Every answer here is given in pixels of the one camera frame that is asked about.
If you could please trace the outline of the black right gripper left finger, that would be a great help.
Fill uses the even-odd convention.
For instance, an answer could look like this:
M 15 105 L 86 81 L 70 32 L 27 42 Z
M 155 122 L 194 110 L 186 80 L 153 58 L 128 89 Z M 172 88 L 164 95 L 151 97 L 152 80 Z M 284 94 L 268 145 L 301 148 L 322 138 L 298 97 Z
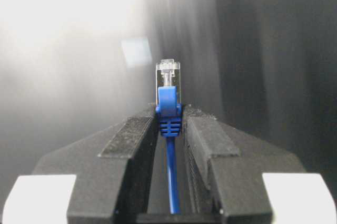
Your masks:
M 155 105 L 50 152 L 34 175 L 74 174 L 68 223 L 126 223 L 146 213 L 158 134 Z

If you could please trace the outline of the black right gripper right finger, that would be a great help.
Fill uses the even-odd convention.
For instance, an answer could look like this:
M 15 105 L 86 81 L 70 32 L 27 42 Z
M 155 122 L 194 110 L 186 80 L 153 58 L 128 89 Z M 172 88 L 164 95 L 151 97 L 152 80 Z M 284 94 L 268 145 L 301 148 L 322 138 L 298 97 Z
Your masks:
M 300 159 L 191 105 L 182 119 L 192 212 L 218 214 L 222 223 L 270 223 L 262 174 L 304 173 Z

